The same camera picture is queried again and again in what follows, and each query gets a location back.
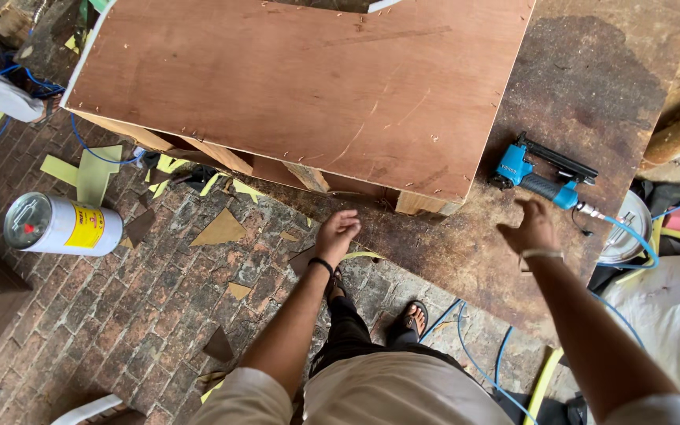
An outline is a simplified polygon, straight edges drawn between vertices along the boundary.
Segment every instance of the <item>shirt sleeve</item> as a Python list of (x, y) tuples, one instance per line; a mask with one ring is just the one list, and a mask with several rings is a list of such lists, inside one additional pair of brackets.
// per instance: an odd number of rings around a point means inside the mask
[(651, 395), (613, 410), (605, 425), (680, 425), (680, 395)]
[(257, 369), (237, 368), (189, 425), (287, 425), (291, 416), (292, 402), (283, 386)]

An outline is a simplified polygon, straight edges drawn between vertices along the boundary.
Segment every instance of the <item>black wristband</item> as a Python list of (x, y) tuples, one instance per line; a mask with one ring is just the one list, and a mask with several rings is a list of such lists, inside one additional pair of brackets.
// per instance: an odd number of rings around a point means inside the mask
[(327, 272), (329, 272), (329, 277), (332, 278), (332, 276), (335, 275), (335, 271), (333, 270), (333, 266), (330, 266), (328, 262), (324, 261), (323, 259), (319, 257), (313, 257), (312, 259), (308, 260), (309, 266), (311, 263), (316, 262), (318, 264), (321, 264), (324, 267), (327, 267)]

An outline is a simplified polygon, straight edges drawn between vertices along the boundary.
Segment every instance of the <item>black pants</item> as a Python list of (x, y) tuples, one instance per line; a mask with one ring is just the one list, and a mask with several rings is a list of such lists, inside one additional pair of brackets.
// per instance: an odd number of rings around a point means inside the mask
[(309, 377), (313, 377), (338, 360), (345, 360), (357, 355), (392, 352), (430, 355), (451, 364), (454, 368), (471, 377), (453, 357), (419, 344), (416, 331), (413, 329), (402, 326), (393, 328), (391, 333), (388, 334), (388, 346), (386, 347), (372, 343), (369, 328), (366, 327), (364, 319), (356, 312), (355, 305), (344, 296), (336, 296), (329, 304), (329, 316), (331, 322), (329, 335), (326, 343), (311, 362)]

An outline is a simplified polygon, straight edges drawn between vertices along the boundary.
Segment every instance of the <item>paint can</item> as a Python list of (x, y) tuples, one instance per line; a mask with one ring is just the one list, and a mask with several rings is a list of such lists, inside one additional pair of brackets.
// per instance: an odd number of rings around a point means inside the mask
[[(618, 211), (618, 219), (623, 224), (634, 229), (645, 240), (652, 237), (652, 215), (645, 201), (634, 192), (628, 191), (623, 199), (623, 205)], [(613, 226), (605, 241), (598, 262), (618, 264), (628, 262), (645, 251), (634, 236), (621, 227)]]
[(104, 256), (122, 237), (122, 218), (106, 208), (30, 192), (5, 216), (5, 241), (21, 251)]

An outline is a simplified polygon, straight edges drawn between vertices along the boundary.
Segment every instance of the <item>person's left hand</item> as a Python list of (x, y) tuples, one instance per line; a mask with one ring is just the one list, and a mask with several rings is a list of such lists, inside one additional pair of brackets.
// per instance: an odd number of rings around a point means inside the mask
[(345, 209), (335, 212), (324, 222), (319, 234), (316, 235), (316, 256), (333, 268), (337, 267), (351, 246), (351, 240), (360, 231), (361, 220), (358, 218), (358, 211)]

